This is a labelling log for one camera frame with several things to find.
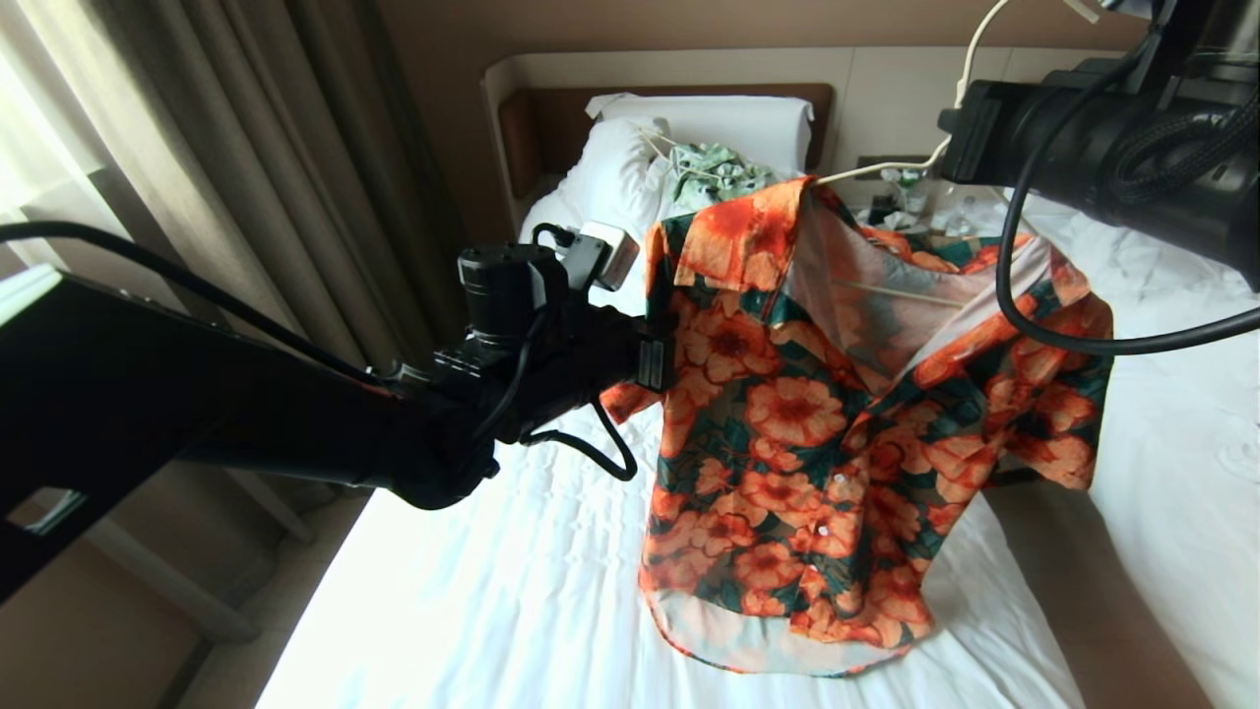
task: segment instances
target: wooden headboard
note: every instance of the wooden headboard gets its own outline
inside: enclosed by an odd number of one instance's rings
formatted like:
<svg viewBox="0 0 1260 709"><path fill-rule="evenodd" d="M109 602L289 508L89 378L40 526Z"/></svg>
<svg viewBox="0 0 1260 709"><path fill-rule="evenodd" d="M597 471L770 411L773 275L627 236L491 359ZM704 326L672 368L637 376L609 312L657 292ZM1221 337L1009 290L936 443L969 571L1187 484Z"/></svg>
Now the wooden headboard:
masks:
<svg viewBox="0 0 1260 709"><path fill-rule="evenodd" d="M816 167L823 157L834 96L829 83L522 88L499 105L512 195L525 196L543 174L564 174L576 165L593 125L586 115L587 101L622 91L639 96L789 96L809 101L814 106L814 120L805 154L806 169Z"/></svg>

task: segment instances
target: orange floral shirt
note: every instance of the orange floral shirt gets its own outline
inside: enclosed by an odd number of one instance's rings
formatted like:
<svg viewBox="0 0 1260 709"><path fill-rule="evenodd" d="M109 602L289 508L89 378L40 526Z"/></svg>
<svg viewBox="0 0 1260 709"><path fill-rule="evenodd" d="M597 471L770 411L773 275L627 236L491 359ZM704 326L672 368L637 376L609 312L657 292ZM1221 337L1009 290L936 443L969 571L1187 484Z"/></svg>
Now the orange floral shirt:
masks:
<svg viewBox="0 0 1260 709"><path fill-rule="evenodd" d="M1021 309L1108 336L1071 263L1019 243ZM930 632L920 586L978 490L1089 486L1110 360L1021 335L994 251L958 264L861 229L809 178L653 228L648 316L677 320L678 379L640 586L667 641L736 671L853 674ZM625 421L662 398L602 402Z"/></svg>

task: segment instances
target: floor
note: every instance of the floor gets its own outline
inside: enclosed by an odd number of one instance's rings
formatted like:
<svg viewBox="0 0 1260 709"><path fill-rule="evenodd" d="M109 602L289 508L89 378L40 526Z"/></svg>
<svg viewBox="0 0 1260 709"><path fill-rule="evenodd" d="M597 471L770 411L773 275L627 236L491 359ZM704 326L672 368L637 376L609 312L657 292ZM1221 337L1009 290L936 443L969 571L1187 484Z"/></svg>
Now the floor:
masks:
<svg viewBox="0 0 1260 709"><path fill-rule="evenodd" d="M241 607L262 631L258 638L214 646L180 699L179 709L255 705L297 618L367 501L367 496L343 497L302 516L315 533L315 542L302 545L294 539L284 540L276 574Z"/></svg>

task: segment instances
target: white bedsheet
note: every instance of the white bedsheet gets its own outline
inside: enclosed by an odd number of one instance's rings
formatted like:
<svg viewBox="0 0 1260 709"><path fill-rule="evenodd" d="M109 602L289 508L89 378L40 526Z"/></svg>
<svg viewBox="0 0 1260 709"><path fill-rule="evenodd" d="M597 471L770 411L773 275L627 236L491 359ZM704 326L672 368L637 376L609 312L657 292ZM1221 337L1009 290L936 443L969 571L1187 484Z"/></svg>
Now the white bedsheet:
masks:
<svg viewBox="0 0 1260 709"><path fill-rule="evenodd" d="M585 219L548 196L524 233L539 220ZM595 297L641 311L639 278ZM617 460L590 411L558 426ZM906 657L835 680L737 675L680 655L636 586L659 407L620 431L639 461L631 484L556 445L500 446L499 476L452 509L377 492L258 706L1082 706L983 497L927 574L939 628Z"/></svg>

